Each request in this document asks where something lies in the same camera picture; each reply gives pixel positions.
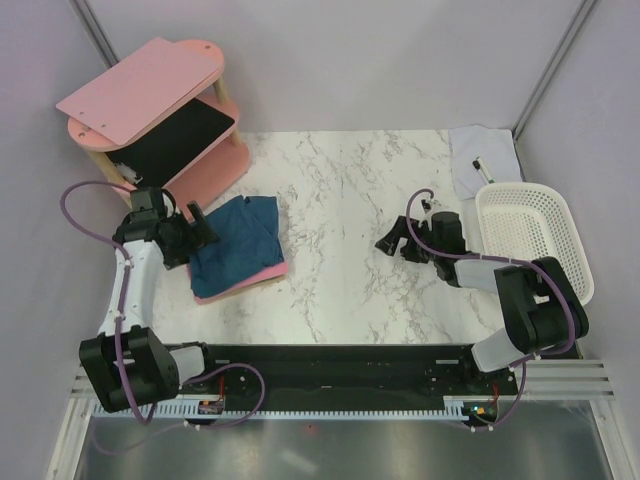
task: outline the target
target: white basket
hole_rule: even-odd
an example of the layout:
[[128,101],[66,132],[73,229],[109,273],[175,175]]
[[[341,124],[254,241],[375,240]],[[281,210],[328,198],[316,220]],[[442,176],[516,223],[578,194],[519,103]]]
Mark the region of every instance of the white basket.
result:
[[545,185],[492,183],[476,195],[484,253],[520,260],[558,259],[582,305],[593,297],[593,277],[569,206]]

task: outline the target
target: black panel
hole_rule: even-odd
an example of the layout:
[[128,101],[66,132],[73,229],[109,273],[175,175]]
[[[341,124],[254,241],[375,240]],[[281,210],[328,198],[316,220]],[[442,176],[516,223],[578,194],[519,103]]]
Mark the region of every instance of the black panel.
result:
[[[465,346],[208,346],[214,362],[248,363],[264,376],[263,411],[441,409],[445,395],[515,395],[504,369],[482,374]],[[224,374],[227,410],[251,410],[260,383],[251,373]],[[219,393],[219,381],[185,393]]]
[[107,152],[107,156],[137,174],[139,181],[127,178],[137,187],[162,187],[233,122],[233,118],[193,99],[136,142]]

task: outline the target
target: marble table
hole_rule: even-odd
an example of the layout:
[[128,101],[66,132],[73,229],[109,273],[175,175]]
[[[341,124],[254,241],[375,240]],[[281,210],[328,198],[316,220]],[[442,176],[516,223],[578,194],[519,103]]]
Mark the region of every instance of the marble table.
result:
[[[203,306],[186,267],[162,272],[153,328],[164,343],[472,343],[502,327],[497,297],[449,287],[432,264],[374,248],[421,187],[435,190],[438,208],[460,210],[446,131],[270,133],[246,142],[249,172],[211,209],[239,194],[277,196],[290,273]],[[422,215],[416,204],[412,216]]]

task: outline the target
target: white wall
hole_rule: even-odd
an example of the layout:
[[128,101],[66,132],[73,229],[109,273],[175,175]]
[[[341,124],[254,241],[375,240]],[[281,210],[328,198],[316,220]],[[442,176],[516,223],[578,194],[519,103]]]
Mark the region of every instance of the white wall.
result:
[[569,203],[593,270],[582,346],[605,360],[640,457],[640,2],[600,2],[520,142]]
[[[99,178],[66,135],[54,104],[104,66],[66,0],[0,6],[0,468],[42,478],[78,366],[113,280],[113,253],[62,217],[71,183]],[[78,193],[78,218],[111,233],[125,214],[116,195]]]
[[247,131],[513,127],[579,0],[90,0],[119,56],[226,54]]

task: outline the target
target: pink shelf top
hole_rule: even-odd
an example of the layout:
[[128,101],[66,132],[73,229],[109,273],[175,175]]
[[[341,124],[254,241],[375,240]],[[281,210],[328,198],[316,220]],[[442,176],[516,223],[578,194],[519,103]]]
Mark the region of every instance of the pink shelf top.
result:
[[80,146],[117,150],[200,94],[223,70],[224,55],[211,42],[156,38],[57,107],[70,115],[69,134]]

